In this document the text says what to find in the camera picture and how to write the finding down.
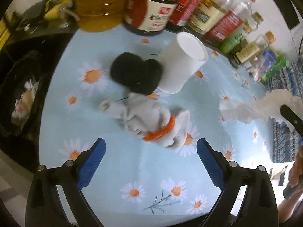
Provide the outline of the person's hand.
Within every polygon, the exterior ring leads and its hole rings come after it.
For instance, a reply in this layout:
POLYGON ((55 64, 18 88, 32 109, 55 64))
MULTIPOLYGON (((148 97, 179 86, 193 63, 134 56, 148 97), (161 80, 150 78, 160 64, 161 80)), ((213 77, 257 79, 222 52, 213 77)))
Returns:
POLYGON ((295 163, 289 172, 289 185, 294 187, 299 183, 299 177, 302 175, 302 149, 296 154, 295 163))

